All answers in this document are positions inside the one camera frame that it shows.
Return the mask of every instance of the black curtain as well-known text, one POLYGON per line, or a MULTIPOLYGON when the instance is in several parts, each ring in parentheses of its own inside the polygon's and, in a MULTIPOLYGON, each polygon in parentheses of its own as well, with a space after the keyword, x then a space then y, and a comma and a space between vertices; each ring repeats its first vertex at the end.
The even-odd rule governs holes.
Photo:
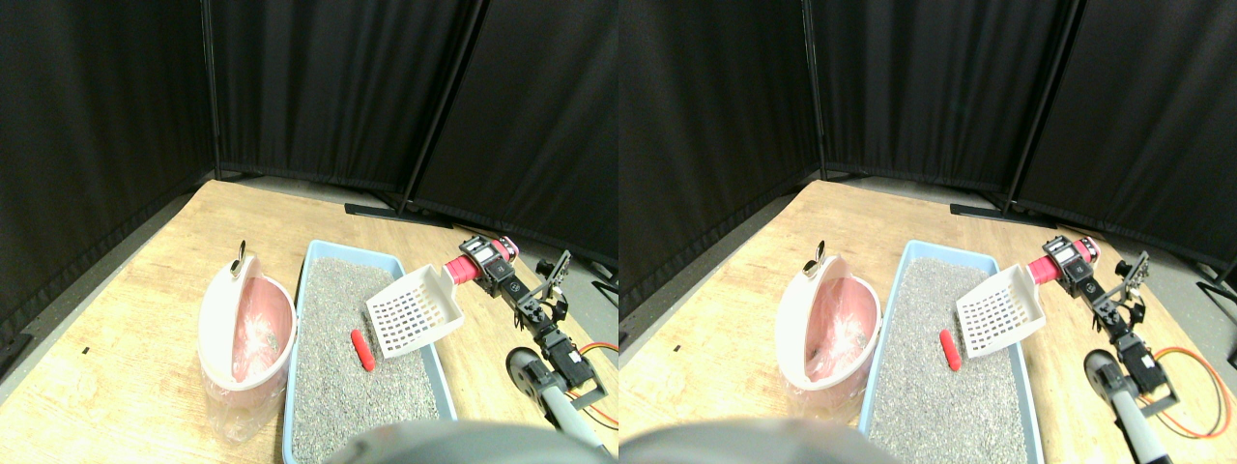
POLYGON ((809 1, 826 168, 1008 191, 1066 1, 809 1))
POLYGON ((799 1, 623 9, 621 318, 820 167, 799 1))
POLYGON ((617 265, 616 4, 491 4, 414 203, 617 265))
POLYGON ((1237 259, 1237 2, 1087 1, 1018 204, 1237 259))
POLYGON ((0 342, 213 163, 200 12, 0 2, 0 342))
POLYGON ((476 1, 209 1, 223 167, 403 192, 476 1))

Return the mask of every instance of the litter scoop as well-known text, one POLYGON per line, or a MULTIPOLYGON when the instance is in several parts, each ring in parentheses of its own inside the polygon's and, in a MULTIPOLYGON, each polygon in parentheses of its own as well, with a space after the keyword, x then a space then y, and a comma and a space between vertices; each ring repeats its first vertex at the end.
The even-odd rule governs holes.
MULTIPOLYGON (((1074 243, 1089 262, 1098 262, 1100 247, 1091 238, 1074 243)), ((957 299, 966 358, 974 359, 1009 346, 1039 330, 1048 319, 1039 306, 1039 285, 1055 280, 1060 270, 1050 256, 1013 265, 957 299)))
POLYGON ((366 299, 382 358, 416 351, 464 325, 455 287, 445 266, 434 272, 426 265, 366 299))

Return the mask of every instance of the red object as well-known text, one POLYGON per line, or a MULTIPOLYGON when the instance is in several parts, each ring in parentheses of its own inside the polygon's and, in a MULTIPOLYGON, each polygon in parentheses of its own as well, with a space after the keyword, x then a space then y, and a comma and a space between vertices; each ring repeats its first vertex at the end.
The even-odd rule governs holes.
MULTIPOLYGON (((491 243, 494 244, 494 247, 499 249, 499 252, 502 254, 503 261, 511 261, 511 259, 515 257, 507 252, 507 247, 503 246, 499 240, 494 240, 491 243)), ((511 241, 511 239, 507 239, 507 243, 516 249, 516 255, 520 255, 520 247, 516 247, 516 243, 511 241)), ((452 275, 452 281, 454 281, 455 285, 460 285, 480 276, 481 269, 476 267, 476 264, 473 262, 473 259, 465 255, 460 255, 459 257, 447 264, 447 272, 452 275)))
POLYGON ((954 345, 954 335, 949 329, 940 332, 940 348, 945 349, 945 359, 949 360, 949 369, 962 369, 962 356, 957 355, 957 346, 954 345))
MULTIPOLYGON (((1095 262, 1095 260, 1100 259, 1100 246, 1096 246, 1090 236, 1074 241, 1074 247, 1082 254, 1082 259, 1086 260, 1086 262, 1095 262), (1087 243, 1091 243, 1091 245, 1095 246, 1095 255, 1092 255, 1091 250, 1087 249, 1087 243)), ((1056 277, 1061 276, 1061 270, 1056 269, 1056 264, 1053 262, 1051 256, 1044 256, 1032 261, 1032 264, 1027 265, 1027 269, 1030 270, 1030 278, 1035 280, 1035 285, 1051 282, 1055 281, 1056 277)))
POLYGON ((361 330, 353 329, 353 348, 356 349, 356 356, 361 359, 361 367, 365 371, 374 371, 374 353, 370 353, 370 344, 365 343, 365 335, 361 335, 361 330))

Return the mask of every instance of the pink container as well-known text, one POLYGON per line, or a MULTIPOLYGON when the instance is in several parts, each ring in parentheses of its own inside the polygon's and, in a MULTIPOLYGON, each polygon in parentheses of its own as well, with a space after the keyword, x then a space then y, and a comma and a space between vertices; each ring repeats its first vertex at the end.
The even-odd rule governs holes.
POLYGON ((207 419, 224 439, 251 438, 283 406, 288 356, 296 343, 292 297, 242 256, 224 266, 207 288, 198 313, 198 360, 207 419))
POLYGON ((774 338, 792 410, 850 419, 858 413, 881 332, 880 298, 839 256, 797 273, 782 296, 774 338))

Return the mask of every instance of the wooden table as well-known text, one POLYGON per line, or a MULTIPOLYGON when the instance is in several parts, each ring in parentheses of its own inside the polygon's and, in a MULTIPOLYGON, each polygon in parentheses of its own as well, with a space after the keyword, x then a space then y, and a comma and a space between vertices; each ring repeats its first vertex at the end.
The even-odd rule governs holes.
MULTIPOLYGON (((1040 245, 1059 234, 1080 236, 1066 229, 951 215, 944 204, 815 182, 735 252, 622 369, 621 439, 703 419, 787 416, 773 320, 783 290, 820 240, 828 254, 840 252, 876 288, 883 304, 908 240, 988 254, 1009 266, 1042 256, 1040 245)), ((1096 280, 1111 288, 1121 281, 1113 273, 1118 254, 1107 243, 1100 246, 1096 280)), ((1197 351, 1145 287, 1143 296, 1147 320, 1137 327, 1138 334, 1153 349, 1176 345, 1197 351)), ((1040 298, 1048 324, 1023 346, 1047 460, 1129 462, 1112 411, 1082 372, 1087 351, 1111 350, 1107 335, 1092 330, 1086 306, 1060 288, 1044 287, 1040 298)), ((1206 371, 1184 356, 1166 358, 1165 369, 1184 398, 1169 412, 1205 432, 1216 411, 1206 371)), ((1237 459, 1237 431, 1190 440, 1150 422, 1178 463, 1237 459)))
MULTIPOLYGON (((404 269, 459 255, 470 233, 344 214, 343 205, 209 182, 82 313, 0 405, 0 462, 270 463, 281 460, 282 416, 233 447, 207 426, 197 355, 202 293, 236 245, 296 294, 309 241, 322 239, 386 252, 404 269)), ((524 282, 537 277, 523 265, 524 282)), ((507 377, 506 355, 536 348, 511 325, 511 309, 475 285, 456 299, 468 322, 437 343, 461 419, 550 428, 507 377)), ((591 342, 568 317, 559 327, 580 346, 591 342)), ((589 354, 617 386, 614 365, 589 354)), ((617 407, 614 396, 597 403, 617 407)), ((617 434, 593 424, 610 449, 617 434)))

